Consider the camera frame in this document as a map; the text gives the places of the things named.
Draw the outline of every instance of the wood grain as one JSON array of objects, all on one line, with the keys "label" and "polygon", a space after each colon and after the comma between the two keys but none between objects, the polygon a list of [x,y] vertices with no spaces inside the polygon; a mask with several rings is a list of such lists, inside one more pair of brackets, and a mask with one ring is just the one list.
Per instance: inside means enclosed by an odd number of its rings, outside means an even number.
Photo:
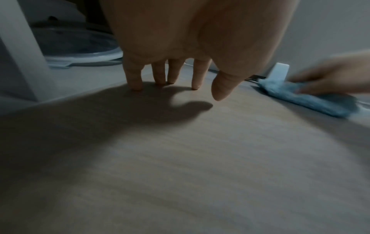
[{"label": "wood grain", "polygon": [[0,118],[1,233],[369,233],[370,119],[191,68]]}]

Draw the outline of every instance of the plastic lid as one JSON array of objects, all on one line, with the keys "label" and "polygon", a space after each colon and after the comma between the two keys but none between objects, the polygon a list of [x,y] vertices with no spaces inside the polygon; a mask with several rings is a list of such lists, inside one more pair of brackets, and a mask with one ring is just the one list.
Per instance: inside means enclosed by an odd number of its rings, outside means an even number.
[{"label": "plastic lid", "polygon": [[33,28],[32,31],[50,66],[103,62],[123,56],[116,39],[108,33],[67,27]]}]

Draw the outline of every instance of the palm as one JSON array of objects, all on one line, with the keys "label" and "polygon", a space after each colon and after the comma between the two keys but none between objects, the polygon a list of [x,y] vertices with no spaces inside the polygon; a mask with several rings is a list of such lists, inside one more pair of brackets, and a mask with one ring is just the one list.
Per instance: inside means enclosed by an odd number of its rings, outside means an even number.
[{"label": "palm", "polygon": [[296,0],[102,0],[124,52],[129,86],[142,89],[141,70],[152,64],[158,84],[174,83],[185,59],[194,58],[192,88],[202,84],[211,59],[220,73],[212,94],[221,100],[271,58]]}]

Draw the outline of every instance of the cleaning cloth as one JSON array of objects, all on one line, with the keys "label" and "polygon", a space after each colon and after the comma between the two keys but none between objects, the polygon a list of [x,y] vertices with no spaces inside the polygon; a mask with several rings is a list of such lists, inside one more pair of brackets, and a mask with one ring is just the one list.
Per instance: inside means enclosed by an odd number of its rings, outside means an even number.
[{"label": "cleaning cloth", "polygon": [[279,76],[271,76],[267,79],[259,79],[258,85],[268,95],[294,103],[309,109],[337,117],[346,118],[358,111],[356,98],[345,94],[326,94],[312,96],[308,94],[296,94],[304,83],[285,82]]}]

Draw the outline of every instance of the skin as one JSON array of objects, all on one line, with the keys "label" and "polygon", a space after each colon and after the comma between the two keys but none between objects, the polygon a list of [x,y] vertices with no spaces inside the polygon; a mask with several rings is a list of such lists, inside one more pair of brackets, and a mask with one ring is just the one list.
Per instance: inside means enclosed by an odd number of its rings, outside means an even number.
[{"label": "skin", "polygon": [[370,51],[334,56],[287,79],[307,82],[299,93],[370,93]]},{"label": "skin", "polygon": [[173,84],[185,59],[194,58],[192,88],[199,89],[213,60],[220,72],[212,83],[212,95],[219,101],[266,66],[298,0],[100,2],[123,50],[130,88],[143,88],[141,70],[147,64],[157,84]]}]

